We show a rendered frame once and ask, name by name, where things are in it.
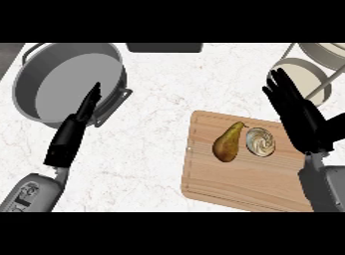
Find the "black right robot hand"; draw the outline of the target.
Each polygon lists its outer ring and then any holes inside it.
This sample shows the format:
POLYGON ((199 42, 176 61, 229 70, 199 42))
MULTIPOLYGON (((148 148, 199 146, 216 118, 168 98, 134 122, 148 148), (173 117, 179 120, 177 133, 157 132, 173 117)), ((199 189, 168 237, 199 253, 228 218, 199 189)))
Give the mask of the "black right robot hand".
POLYGON ((270 71, 262 91, 294 148, 301 153, 333 151, 333 143, 345 139, 345 113, 325 120, 315 105, 304 100, 281 68, 270 71))

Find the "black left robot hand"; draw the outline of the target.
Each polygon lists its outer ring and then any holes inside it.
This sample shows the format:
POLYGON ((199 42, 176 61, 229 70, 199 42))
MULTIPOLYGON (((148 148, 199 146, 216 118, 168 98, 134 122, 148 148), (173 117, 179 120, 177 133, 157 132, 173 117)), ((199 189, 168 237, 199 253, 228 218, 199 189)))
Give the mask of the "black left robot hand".
POLYGON ((92 118, 100 97, 100 83, 96 83, 84 96, 77 112, 66 116, 58 128, 44 157, 46 165, 63 168, 71 166, 80 148, 87 122, 92 118))

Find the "wooden cutting board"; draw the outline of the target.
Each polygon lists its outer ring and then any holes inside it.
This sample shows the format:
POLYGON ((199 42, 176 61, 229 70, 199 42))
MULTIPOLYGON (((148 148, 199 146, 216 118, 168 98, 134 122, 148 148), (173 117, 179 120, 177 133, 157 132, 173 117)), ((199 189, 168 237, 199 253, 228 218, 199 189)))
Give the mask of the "wooden cutting board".
POLYGON ((185 197, 248 211, 307 212, 310 204, 297 177, 301 167, 303 154, 279 123, 204 111, 191 114, 180 176, 185 197), (259 157, 241 140, 233 161, 222 162, 213 156, 211 144, 236 122, 270 132, 275 151, 259 157))

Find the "brown-green pear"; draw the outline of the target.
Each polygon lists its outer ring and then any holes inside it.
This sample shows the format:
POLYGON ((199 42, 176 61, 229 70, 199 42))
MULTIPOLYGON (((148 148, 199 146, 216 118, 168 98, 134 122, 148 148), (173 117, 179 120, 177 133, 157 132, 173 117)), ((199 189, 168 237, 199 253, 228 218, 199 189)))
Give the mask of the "brown-green pear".
POLYGON ((233 123, 213 142, 211 152, 222 162, 231 162, 236 157, 239 133, 244 128, 244 122, 233 123))

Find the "large grey metal pot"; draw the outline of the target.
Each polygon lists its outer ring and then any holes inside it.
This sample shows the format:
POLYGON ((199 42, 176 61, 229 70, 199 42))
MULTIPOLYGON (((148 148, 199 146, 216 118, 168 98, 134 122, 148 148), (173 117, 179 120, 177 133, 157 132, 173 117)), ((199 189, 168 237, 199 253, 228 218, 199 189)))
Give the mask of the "large grey metal pot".
POLYGON ((38 43, 24 53, 12 101, 31 121, 58 128, 100 83, 89 126, 105 123, 131 94, 120 51, 111 43, 38 43))

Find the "dark grey flat appliance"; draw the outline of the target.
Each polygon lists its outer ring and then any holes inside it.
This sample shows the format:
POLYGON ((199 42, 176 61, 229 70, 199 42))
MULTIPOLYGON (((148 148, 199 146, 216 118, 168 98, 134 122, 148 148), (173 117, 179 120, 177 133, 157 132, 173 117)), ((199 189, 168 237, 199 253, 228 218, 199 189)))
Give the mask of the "dark grey flat appliance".
POLYGON ((202 43, 127 43, 133 53, 198 53, 202 43))

